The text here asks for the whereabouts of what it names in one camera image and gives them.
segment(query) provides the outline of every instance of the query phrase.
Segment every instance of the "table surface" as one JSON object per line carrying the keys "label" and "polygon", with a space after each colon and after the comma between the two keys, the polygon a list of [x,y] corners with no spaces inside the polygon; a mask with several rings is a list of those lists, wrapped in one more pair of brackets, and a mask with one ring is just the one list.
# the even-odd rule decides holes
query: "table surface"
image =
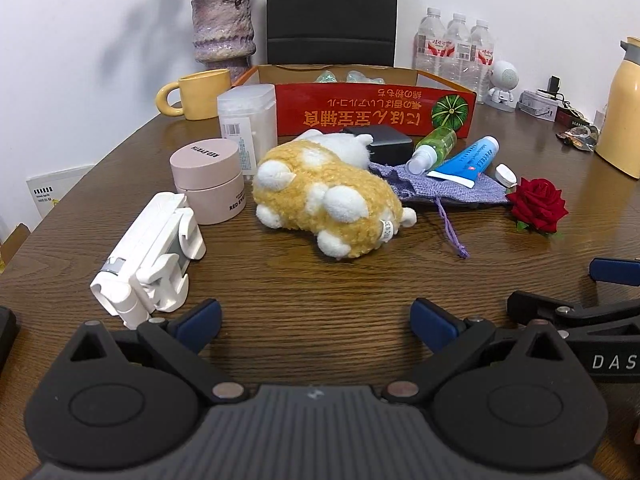
{"label": "table surface", "polygon": [[[478,107],[469,140],[500,142],[496,163],[517,176],[544,177],[562,189],[570,214],[562,236],[518,233],[507,208],[449,208],[471,257],[446,241],[432,206],[381,249],[352,261],[322,256],[309,234],[273,231],[249,198],[232,220],[203,226],[207,254],[189,266],[185,308],[213,297],[223,305],[221,335],[203,351],[236,380],[382,386],[423,356],[408,329],[408,308],[424,296],[459,317],[504,323],[516,289],[594,305],[632,298],[631,287],[594,283],[594,256],[640,254],[636,181],[596,155],[563,146],[558,126],[524,113]],[[89,283],[151,197],[172,190],[169,156],[195,140],[220,136],[216,120],[156,117],[85,176],[17,253],[0,277],[0,304],[22,324],[0,378],[3,480],[37,464],[23,424],[25,403],[79,323],[121,328],[95,301]],[[611,480],[640,478],[632,443],[640,390],[607,384],[609,429],[594,460]]]}

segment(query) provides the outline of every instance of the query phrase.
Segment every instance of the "purple drawstring pouch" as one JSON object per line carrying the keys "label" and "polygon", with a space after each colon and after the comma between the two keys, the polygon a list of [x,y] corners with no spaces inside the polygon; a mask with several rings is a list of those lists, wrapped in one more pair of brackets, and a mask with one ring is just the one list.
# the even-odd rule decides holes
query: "purple drawstring pouch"
{"label": "purple drawstring pouch", "polygon": [[382,166],[372,162],[369,165],[369,170],[382,177],[391,186],[401,202],[434,203],[444,222],[447,238],[456,246],[461,258],[468,258],[469,253],[466,247],[459,242],[442,203],[456,205],[509,203],[504,197],[504,187],[484,173],[478,175],[476,184],[469,189],[450,180],[439,180],[425,174],[411,174],[405,170],[404,166]]}

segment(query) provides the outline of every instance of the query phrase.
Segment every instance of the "red cardboard box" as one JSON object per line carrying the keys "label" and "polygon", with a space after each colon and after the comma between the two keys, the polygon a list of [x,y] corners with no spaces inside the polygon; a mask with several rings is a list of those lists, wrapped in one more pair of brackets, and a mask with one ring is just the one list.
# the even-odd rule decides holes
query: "red cardboard box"
{"label": "red cardboard box", "polygon": [[[349,70],[358,70],[369,78],[381,77],[385,84],[315,83],[325,70],[330,70],[338,81],[345,81]],[[276,87],[279,136],[298,135],[310,128],[327,134],[339,132],[345,126],[388,124],[409,136],[424,137],[448,112],[462,120],[463,100],[468,112],[457,135],[466,139],[476,104],[475,92],[427,72],[407,68],[260,65],[246,72],[236,86],[257,83],[272,83]],[[444,101],[446,96],[453,97]],[[455,102],[455,106],[448,111],[450,102]]]}

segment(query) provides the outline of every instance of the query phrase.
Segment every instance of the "plush toy head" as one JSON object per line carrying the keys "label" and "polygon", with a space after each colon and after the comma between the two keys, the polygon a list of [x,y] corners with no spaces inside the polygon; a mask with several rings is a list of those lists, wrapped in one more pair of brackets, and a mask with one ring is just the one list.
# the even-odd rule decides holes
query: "plush toy head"
{"label": "plush toy head", "polygon": [[269,150],[254,178],[256,214],[270,228],[303,229],[327,256],[356,258],[415,224],[389,185],[366,170],[368,135],[306,132]]}

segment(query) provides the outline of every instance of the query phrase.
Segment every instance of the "red rose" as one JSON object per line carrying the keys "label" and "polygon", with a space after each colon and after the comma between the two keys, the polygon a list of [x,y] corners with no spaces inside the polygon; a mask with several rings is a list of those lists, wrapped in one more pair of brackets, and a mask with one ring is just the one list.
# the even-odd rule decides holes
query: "red rose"
{"label": "red rose", "polygon": [[538,231],[555,233],[558,220],[569,212],[560,198],[561,189],[546,178],[521,179],[516,191],[506,197],[513,202],[511,213],[521,222],[532,225]]}

